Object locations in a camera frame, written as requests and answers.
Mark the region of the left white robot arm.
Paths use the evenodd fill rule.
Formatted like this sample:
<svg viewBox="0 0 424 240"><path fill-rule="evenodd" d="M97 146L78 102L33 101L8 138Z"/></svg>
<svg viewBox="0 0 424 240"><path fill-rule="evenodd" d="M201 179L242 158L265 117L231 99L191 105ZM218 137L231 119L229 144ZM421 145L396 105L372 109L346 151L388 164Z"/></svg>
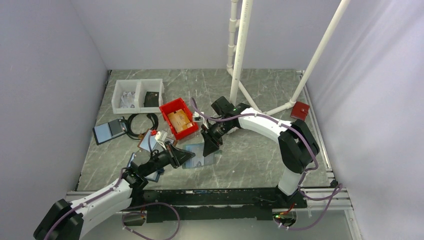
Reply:
<svg viewBox="0 0 424 240"><path fill-rule="evenodd" d="M144 203L147 176L170 165L177 169L195 153L166 141L162 151L134 154L118 178L83 198L56 201L33 233L36 240L79 240L94 227L121 210L137 210Z"/></svg>

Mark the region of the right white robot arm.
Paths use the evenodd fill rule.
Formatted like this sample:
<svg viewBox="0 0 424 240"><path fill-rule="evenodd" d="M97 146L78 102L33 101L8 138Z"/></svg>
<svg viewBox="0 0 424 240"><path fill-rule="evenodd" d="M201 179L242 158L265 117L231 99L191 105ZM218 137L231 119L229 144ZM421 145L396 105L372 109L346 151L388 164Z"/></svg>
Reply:
<svg viewBox="0 0 424 240"><path fill-rule="evenodd" d="M245 103L233 105L224 96L214 101L211 107L219 117L203 115L203 118L214 121L214 124L206 123L201 126L203 156L207 157L218 151L223 145L222 137L234 128L249 130L273 140L279 146L284 165L275 200L280 207L289 207L295 201L295 193L310 170L309 164L316 163L316 156L320 152L305 121L280 120L260 113Z"/></svg>

